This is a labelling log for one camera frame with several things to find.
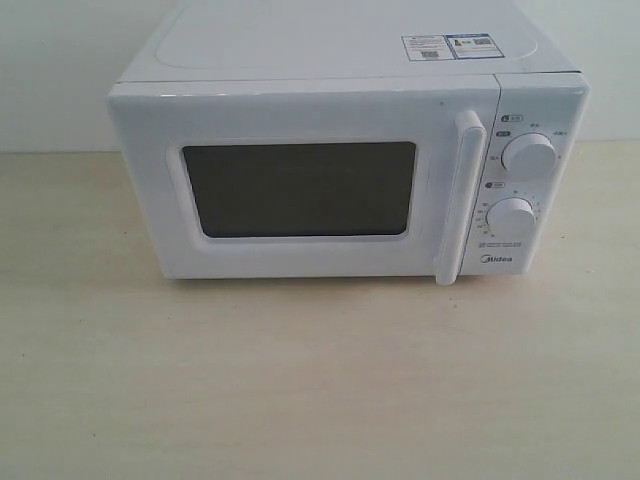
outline white microwave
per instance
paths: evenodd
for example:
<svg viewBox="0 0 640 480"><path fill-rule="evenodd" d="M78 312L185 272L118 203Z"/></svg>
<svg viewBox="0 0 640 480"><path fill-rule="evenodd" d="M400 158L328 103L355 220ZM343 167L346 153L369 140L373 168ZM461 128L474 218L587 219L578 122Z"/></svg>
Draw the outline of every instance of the white microwave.
<svg viewBox="0 0 640 480"><path fill-rule="evenodd" d="M109 97L169 278L521 274L589 86L511 3L196 1Z"/></svg>

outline midea logo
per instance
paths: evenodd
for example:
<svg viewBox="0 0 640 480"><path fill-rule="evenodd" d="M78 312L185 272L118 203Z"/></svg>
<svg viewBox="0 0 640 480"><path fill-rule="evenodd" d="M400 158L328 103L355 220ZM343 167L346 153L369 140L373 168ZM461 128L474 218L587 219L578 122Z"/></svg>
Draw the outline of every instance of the midea logo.
<svg viewBox="0 0 640 480"><path fill-rule="evenodd" d="M482 263L509 263L513 262L511 257L494 257L493 255L483 255L480 259Z"/></svg>

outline power knob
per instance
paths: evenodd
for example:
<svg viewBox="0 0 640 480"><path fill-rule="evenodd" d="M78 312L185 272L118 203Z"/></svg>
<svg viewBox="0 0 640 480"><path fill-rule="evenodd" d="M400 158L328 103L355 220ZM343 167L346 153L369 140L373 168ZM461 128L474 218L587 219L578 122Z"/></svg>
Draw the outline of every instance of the power knob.
<svg viewBox="0 0 640 480"><path fill-rule="evenodd" d="M487 214L489 229L496 237L520 239L536 228L536 216L531 205L522 198L507 198L496 203Z"/></svg>
<svg viewBox="0 0 640 480"><path fill-rule="evenodd" d="M514 139L502 154L502 165L516 181L546 178L555 168L558 154L544 135L529 133Z"/></svg>

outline white handle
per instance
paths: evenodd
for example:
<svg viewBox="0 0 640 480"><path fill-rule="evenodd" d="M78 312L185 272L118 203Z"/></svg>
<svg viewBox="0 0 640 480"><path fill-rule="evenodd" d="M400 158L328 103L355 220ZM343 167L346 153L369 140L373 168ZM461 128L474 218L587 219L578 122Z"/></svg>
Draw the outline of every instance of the white handle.
<svg viewBox="0 0 640 480"><path fill-rule="evenodd" d="M442 248L436 259L438 285L451 285L460 272L487 138L487 131L478 114L472 110L456 116L456 127L458 158L449 195Z"/></svg>

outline white wall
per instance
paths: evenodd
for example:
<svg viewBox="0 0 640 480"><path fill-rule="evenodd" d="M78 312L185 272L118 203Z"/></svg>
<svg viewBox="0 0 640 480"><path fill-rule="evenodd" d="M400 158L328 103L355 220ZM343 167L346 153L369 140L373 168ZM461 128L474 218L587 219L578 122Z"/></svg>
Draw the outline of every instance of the white wall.
<svg viewBox="0 0 640 480"><path fill-rule="evenodd" d="M0 151L117 149L104 96L177 1L0 0ZM517 2L591 80L582 138L640 138L640 2Z"/></svg>

